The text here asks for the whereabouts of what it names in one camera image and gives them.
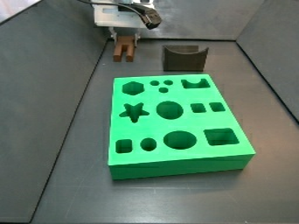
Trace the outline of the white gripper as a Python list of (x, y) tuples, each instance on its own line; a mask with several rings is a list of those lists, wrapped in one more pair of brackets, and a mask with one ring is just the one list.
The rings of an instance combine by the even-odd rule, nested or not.
[[(95, 5), (94, 17), (98, 26), (107, 26), (111, 38), (118, 41), (115, 27), (123, 28), (146, 28), (142, 18), (127, 8), (118, 7), (118, 4), (138, 4), (149, 8), (155, 7), (155, 0), (94, 0), (96, 3), (114, 3), (114, 5)], [(135, 47), (141, 34), (135, 34)]]

